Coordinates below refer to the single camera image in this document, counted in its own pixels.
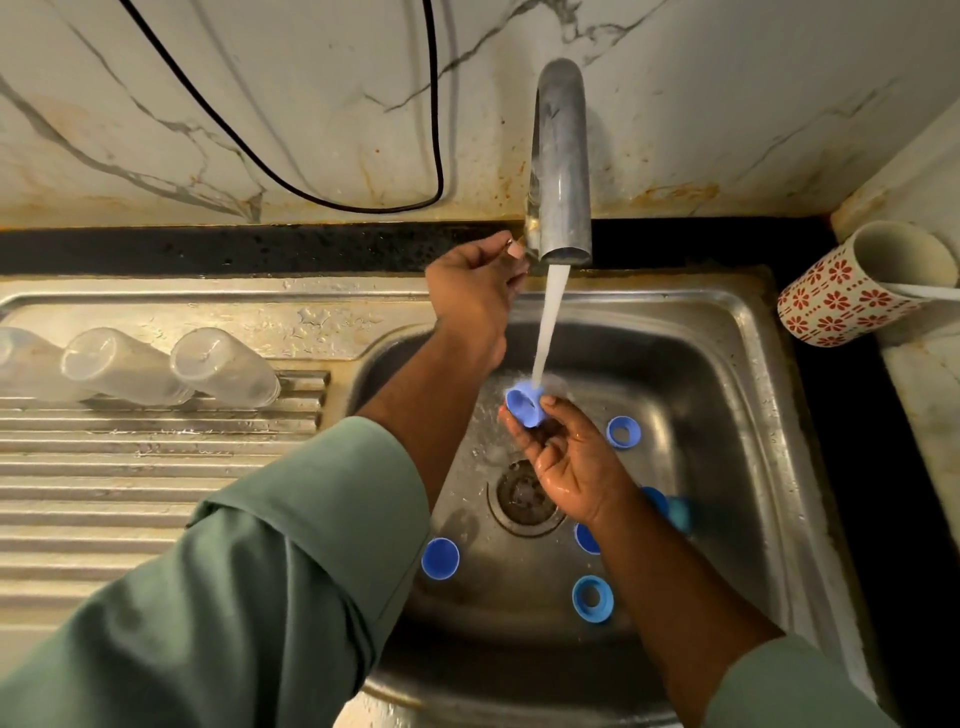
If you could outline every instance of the faucet spout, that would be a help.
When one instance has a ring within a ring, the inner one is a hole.
[[[568,59],[540,72],[523,227],[527,247],[544,262],[583,266],[593,260],[587,100],[580,68]]]

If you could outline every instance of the white mug with red flowers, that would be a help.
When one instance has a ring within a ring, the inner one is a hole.
[[[957,276],[953,255],[929,232],[876,221],[857,229],[784,288],[777,313],[801,341],[838,347],[927,303],[896,294],[884,283],[952,288]]]

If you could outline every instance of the green sleeve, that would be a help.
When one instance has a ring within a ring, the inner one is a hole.
[[[897,724],[796,635],[762,644],[724,676],[704,728],[896,728]]]
[[[331,725],[429,530],[399,442],[348,418],[197,508],[0,683],[4,726]]]

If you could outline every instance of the black cable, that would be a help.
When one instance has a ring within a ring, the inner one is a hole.
[[[412,209],[422,209],[424,207],[433,205],[444,195],[444,163],[440,156],[440,101],[437,93],[439,75],[437,71],[437,29],[433,21],[433,5],[431,4],[430,0],[423,0],[423,19],[426,21],[426,46],[427,53],[430,57],[430,132],[433,136],[433,163],[437,168],[437,191],[429,200],[413,203],[412,205],[400,205],[397,207],[354,207],[352,205],[341,205],[340,203],[330,202],[329,200],[324,200],[320,197],[311,195],[309,192],[304,192],[301,189],[297,189],[288,181],[284,180],[280,175],[274,172],[274,170],[268,167],[263,159],[256,155],[256,152],[250,148],[240,134],[235,132],[232,126],[224,120],[224,117],[217,113],[206,101],[202,93],[197,90],[197,87],[194,86],[190,82],[190,79],[186,77],[186,74],[183,73],[183,69],[181,69],[177,65],[177,62],[174,61],[173,56],[171,56],[170,52],[167,51],[167,49],[163,46],[163,43],[160,42],[160,39],[156,37],[156,34],[151,27],[147,25],[147,21],[143,19],[143,15],[141,15],[137,8],[133,5],[132,0],[120,0],[120,4],[124,7],[127,13],[130,14],[130,17],[133,18],[133,22],[136,23],[143,35],[147,37],[147,40],[150,41],[150,44],[154,46],[155,50],[160,54],[160,57],[164,60],[164,62],[166,62],[170,70],[173,71],[173,74],[177,77],[177,80],[180,81],[180,83],[183,84],[183,87],[190,92],[190,95],[193,96],[194,101],[200,104],[201,108],[206,111],[210,118],[220,125],[221,129],[227,133],[227,136],[233,139],[234,143],[240,147],[243,153],[246,154],[247,157],[249,157],[251,161],[256,164],[256,166],[258,166],[267,177],[279,184],[288,192],[292,192],[298,197],[302,197],[304,200],[308,200],[311,203],[316,203],[317,205],[331,207],[332,209],[339,209],[343,212],[359,212],[360,214],[367,215],[392,214],[394,212],[407,212],[408,210]]]

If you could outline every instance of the stainless steel sink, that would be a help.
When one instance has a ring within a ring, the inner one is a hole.
[[[507,357],[484,385],[433,514],[461,567],[449,581],[417,579],[366,694],[338,724],[676,721],[623,610],[600,626],[573,611],[573,582],[603,564],[577,546],[574,523],[544,499],[495,421],[504,389],[532,365],[541,283],[515,306]],[[693,544],[873,694],[771,295],[745,275],[573,278],[547,371],[598,425],[638,420],[643,439],[622,453],[636,482],[686,498]],[[320,428],[356,411],[434,320],[420,278],[30,280],[0,283],[0,296],[4,324],[61,345],[116,326],[169,350],[191,328],[226,328],[273,360],[287,393],[259,413],[206,400],[173,413],[111,400],[93,411],[8,402],[8,655],[145,558],[137,554],[172,543],[198,497],[309,436],[321,405]],[[22,407],[29,414],[16,414]]]

